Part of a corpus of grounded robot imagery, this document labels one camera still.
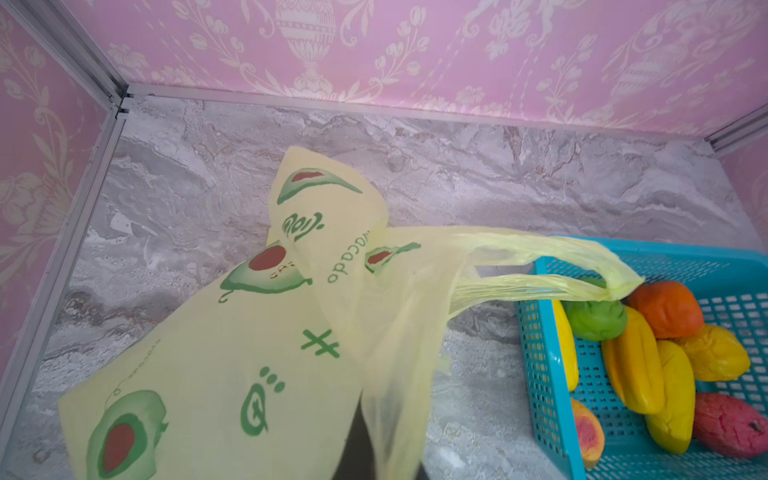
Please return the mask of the yellow toy fruit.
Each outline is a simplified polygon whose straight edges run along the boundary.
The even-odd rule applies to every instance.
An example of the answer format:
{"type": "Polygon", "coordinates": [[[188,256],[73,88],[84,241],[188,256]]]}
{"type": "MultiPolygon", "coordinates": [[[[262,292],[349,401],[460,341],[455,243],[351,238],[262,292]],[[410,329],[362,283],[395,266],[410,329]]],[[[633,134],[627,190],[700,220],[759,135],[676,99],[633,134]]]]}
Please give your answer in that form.
{"type": "Polygon", "coordinates": [[[605,449],[605,434],[598,418],[585,405],[571,399],[581,458],[586,470],[595,468],[605,449]]]}

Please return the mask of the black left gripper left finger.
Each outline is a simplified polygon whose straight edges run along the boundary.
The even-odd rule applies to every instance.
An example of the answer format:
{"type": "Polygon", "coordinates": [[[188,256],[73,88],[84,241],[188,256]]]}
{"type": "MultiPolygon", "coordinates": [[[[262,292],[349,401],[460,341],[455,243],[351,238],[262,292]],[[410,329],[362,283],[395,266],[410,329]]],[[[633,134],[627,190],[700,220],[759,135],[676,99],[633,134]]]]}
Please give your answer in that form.
{"type": "Polygon", "coordinates": [[[342,455],[332,479],[377,479],[374,451],[361,404],[357,405],[342,455]]]}

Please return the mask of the yellow-green plastic bag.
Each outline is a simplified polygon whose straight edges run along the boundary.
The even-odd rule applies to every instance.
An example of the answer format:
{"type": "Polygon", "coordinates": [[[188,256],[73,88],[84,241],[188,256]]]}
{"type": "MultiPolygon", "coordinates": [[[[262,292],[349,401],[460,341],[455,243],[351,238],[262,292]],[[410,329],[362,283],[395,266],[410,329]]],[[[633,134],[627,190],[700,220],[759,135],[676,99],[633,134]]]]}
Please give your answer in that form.
{"type": "Polygon", "coordinates": [[[358,404],[377,479],[413,479],[448,321],[488,300],[616,300],[592,241],[393,227],[356,170],[289,149],[268,244],[58,403],[79,479],[330,479],[358,404]]]}

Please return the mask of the orange toy fruit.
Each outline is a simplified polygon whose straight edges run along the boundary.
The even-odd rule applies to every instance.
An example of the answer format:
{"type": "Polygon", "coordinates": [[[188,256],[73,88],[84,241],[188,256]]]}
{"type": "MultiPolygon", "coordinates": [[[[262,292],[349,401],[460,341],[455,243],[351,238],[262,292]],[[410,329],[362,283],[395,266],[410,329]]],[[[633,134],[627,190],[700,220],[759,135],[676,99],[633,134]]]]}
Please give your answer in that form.
{"type": "Polygon", "coordinates": [[[680,282],[643,284],[628,297],[628,304],[643,315],[656,339],[691,336],[705,324],[696,297],[680,282]]]}

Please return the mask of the yellow toy lemon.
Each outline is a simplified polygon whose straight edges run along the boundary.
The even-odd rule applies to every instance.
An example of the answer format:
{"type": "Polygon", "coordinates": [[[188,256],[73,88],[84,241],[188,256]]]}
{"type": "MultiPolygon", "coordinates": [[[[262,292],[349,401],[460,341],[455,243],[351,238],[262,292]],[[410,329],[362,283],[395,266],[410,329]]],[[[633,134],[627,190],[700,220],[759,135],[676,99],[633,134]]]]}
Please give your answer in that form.
{"type": "Polygon", "coordinates": [[[722,327],[705,324],[695,334],[677,338],[674,342],[688,356],[697,381],[732,381],[751,368],[744,346],[722,327]]]}

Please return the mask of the yellow toy corn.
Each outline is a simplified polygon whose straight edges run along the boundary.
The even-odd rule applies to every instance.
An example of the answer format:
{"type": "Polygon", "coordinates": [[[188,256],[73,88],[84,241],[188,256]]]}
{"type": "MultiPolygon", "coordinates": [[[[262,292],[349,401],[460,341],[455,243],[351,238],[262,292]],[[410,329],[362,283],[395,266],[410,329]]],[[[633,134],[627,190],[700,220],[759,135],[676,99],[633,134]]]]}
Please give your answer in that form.
{"type": "Polygon", "coordinates": [[[567,388],[570,392],[573,392],[576,390],[580,379],[578,355],[576,352],[574,335],[562,303],[559,300],[553,300],[552,308],[556,323],[567,388]]]}

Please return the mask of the yellow toy banana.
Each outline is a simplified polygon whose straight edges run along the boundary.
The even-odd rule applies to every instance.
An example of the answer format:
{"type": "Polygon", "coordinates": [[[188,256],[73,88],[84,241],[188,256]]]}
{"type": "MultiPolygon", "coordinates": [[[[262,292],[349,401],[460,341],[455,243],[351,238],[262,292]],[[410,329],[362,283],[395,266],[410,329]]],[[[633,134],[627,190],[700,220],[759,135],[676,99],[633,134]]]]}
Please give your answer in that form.
{"type": "Polygon", "coordinates": [[[662,365],[664,406],[646,415],[648,432],[663,450],[684,454],[691,443],[695,417],[696,386],[691,362],[682,347],[669,340],[657,342],[662,365]]]}

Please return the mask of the pink toy fruit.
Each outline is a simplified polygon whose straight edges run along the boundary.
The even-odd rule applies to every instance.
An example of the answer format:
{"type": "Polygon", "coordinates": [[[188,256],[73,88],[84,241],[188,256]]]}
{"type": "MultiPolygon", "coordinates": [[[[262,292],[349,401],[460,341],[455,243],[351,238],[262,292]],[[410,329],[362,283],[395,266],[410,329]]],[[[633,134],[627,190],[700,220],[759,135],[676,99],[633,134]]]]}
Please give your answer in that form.
{"type": "Polygon", "coordinates": [[[697,393],[693,437],[731,458],[767,452],[767,418],[746,402],[719,393],[697,393]]]}

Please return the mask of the green toy fruit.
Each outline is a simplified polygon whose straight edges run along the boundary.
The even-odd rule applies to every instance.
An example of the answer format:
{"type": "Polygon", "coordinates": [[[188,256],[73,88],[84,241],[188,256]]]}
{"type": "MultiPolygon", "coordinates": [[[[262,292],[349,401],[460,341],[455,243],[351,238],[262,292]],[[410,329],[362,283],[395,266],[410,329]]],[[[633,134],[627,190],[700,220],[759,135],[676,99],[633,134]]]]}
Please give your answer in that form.
{"type": "Polygon", "coordinates": [[[564,301],[565,315],[575,337],[601,342],[620,336],[628,314],[620,301],[564,301]]]}

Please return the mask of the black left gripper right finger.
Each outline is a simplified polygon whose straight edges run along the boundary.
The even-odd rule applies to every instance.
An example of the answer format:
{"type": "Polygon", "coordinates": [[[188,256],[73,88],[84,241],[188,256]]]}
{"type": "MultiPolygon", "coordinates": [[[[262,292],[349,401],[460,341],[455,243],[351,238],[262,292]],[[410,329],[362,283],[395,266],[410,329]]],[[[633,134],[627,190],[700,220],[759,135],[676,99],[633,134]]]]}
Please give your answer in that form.
{"type": "Polygon", "coordinates": [[[429,476],[422,463],[419,464],[419,468],[415,475],[415,480],[429,480],[429,476]]]}

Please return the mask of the orange yellow toy mango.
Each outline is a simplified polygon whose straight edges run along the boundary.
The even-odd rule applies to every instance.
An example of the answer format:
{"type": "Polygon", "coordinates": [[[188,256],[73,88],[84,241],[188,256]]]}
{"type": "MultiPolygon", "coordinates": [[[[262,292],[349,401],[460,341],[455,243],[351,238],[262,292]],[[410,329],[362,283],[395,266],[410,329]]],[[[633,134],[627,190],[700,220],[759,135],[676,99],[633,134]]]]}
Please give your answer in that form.
{"type": "Polygon", "coordinates": [[[601,352],[610,384],[620,401],[631,411],[652,415],[664,406],[662,365],[656,338],[642,314],[625,307],[628,324],[624,332],[601,342],[601,352]]]}

